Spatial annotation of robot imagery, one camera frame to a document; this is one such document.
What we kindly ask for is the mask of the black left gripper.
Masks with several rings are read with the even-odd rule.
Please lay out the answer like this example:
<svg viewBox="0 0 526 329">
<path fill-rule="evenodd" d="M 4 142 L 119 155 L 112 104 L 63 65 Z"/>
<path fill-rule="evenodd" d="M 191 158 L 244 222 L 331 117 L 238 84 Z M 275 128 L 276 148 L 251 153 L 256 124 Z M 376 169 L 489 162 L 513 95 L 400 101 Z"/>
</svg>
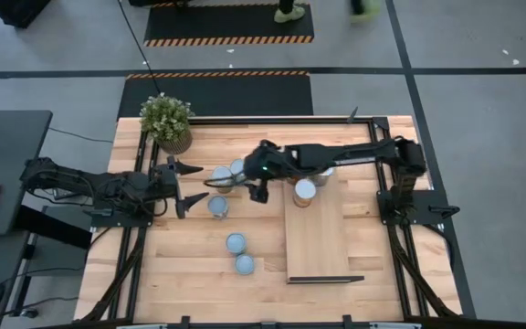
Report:
<svg viewBox="0 0 526 329">
<path fill-rule="evenodd" d="M 201 166 L 183 164 L 173 156 L 168 156 L 165 164 L 155 166 L 150 172 L 152 178 L 150 183 L 150 200 L 154 202 L 172 198 L 174 200 L 176 216 L 179 219 L 184 219 L 185 212 L 189 211 L 193 205 L 209 196 L 209 193 L 204 192 L 183 199 L 180 193 L 177 176 L 190 175 L 203 170 L 204 168 Z"/>
</svg>

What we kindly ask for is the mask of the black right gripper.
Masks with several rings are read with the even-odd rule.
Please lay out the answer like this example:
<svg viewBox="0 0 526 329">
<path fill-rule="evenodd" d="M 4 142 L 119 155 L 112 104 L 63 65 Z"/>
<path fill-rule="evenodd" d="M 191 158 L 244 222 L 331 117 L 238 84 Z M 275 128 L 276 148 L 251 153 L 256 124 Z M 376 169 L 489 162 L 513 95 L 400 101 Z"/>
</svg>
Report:
<svg viewBox="0 0 526 329">
<path fill-rule="evenodd" d="M 243 174 L 249 181 L 250 199 L 268 202 L 268 181 L 293 176 L 291 152 L 269 140 L 262 140 L 254 151 L 244 159 Z"/>
</svg>

